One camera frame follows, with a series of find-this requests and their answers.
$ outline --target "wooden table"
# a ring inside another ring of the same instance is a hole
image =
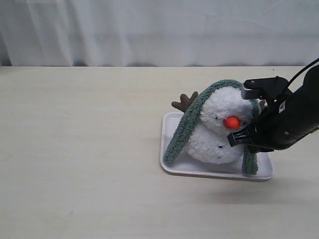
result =
[[[171,176],[159,162],[181,93],[299,69],[1,67],[0,238],[318,238],[318,133],[272,153],[265,183]]]

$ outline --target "green hood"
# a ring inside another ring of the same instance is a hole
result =
[[[164,154],[164,161],[172,163],[177,156],[180,154],[189,137],[191,136],[195,126],[197,125],[200,112],[205,101],[214,93],[216,90],[223,87],[234,87],[241,89],[242,83],[236,80],[220,80],[211,84],[206,90],[200,93],[194,102],[188,107],[187,111],[183,114],[178,127],[171,139],[166,152]],[[260,114],[260,108],[257,100],[250,100],[253,106],[253,119],[256,119]],[[248,151],[247,146],[245,147],[242,173],[244,175],[256,175],[258,172],[257,155],[251,154]]]

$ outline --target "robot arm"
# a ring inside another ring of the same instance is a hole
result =
[[[231,146],[245,144],[251,153],[284,150],[319,129],[319,66],[308,70],[303,85],[295,92],[288,89],[306,68],[290,82],[281,77],[245,81],[242,98],[264,99],[267,107],[255,121],[229,134]]]

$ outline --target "white fluffy body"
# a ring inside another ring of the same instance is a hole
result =
[[[240,90],[224,87],[216,90],[204,103],[200,120],[190,136],[184,150],[193,158],[205,163],[230,163],[240,159],[244,154],[244,146],[231,147],[227,136],[238,130],[226,128],[223,120],[228,116],[236,116],[240,126],[252,119],[252,105],[243,100]]]

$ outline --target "black cable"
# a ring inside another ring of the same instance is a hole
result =
[[[304,68],[302,68],[297,74],[294,75],[294,77],[291,78],[291,80],[288,82],[287,86],[284,88],[282,95],[285,94],[286,90],[288,89],[288,87],[291,85],[291,83],[299,76],[301,75],[306,69],[310,68],[311,66],[313,66],[315,63],[319,62],[319,58],[317,58],[316,60],[314,60],[312,63],[309,63],[308,65],[306,65]]]

